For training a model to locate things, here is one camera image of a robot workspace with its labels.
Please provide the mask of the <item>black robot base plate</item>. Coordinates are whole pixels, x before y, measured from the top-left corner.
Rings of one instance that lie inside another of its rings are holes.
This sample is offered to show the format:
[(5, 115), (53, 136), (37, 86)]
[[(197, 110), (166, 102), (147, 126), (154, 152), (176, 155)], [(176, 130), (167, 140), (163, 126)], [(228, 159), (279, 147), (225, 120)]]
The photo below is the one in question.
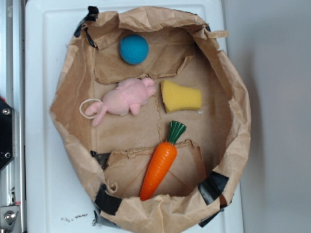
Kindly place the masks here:
[(0, 98), (0, 171), (14, 159), (14, 110)]

